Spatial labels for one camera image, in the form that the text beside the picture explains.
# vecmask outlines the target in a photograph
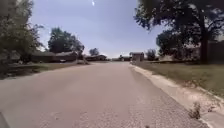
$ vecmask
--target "tree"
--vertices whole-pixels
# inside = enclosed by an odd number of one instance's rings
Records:
[[[177,32],[187,33],[188,42],[200,42],[201,62],[206,63],[208,41],[223,34],[223,4],[218,3],[223,1],[139,0],[135,20],[148,30],[163,24]]]
[[[4,4],[7,6],[0,13],[0,52],[6,53],[10,59],[12,52],[23,55],[42,46],[38,41],[38,29],[42,27],[28,23],[33,2],[9,0]]]
[[[60,28],[53,28],[51,38],[48,41],[50,52],[81,52],[84,50],[82,43],[71,33],[62,31]]]
[[[90,49],[90,50],[89,50],[89,54],[90,54],[91,56],[97,56],[97,55],[100,54],[100,52],[99,52],[99,50],[98,50],[97,48],[94,48],[94,49]]]
[[[147,60],[148,61],[154,61],[156,59],[156,50],[154,49],[149,49],[146,52]]]
[[[190,58],[192,49],[188,48],[188,42],[185,42],[183,33],[177,33],[172,30],[166,30],[159,34],[156,44],[159,46],[159,55],[173,56],[176,60]]]

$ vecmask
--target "asphalt road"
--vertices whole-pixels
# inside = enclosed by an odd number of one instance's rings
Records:
[[[10,128],[206,128],[128,63],[0,81],[0,110]]]

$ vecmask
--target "sky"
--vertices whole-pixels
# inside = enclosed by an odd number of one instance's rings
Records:
[[[152,31],[140,27],[133,16],[137,0],[34,0],[32,24],[43,25],[40,41],[47,46],[51,29],[60,27],[74,34],[89,49],[98,48],[108,57],[157,49]]]

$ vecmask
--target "grass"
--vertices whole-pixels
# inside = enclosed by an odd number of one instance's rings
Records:
[[[0,79],[26,76],[34,73],[39,73],[47,70],[55,70],[77,66],[76,63],[41,63],[41,64],[28,64],[28,65],[1,65],[0,66]]]
[[[173,79],[182,85],[200,86],[211,93],[224,97],[224,65],[135,63],[139,67]]]

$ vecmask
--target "concrete curb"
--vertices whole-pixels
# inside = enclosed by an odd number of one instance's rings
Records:
[[[224,105],[223,99],[216,97],[202,88],[187,88],[178,85],[174,81],[153,72],[131,65],[131,68],[149,79],[156,87],[184,106],[187,110],[193,108],[194,102],[199,102],[201,109],[201,121],[210,128],[223,128]]]

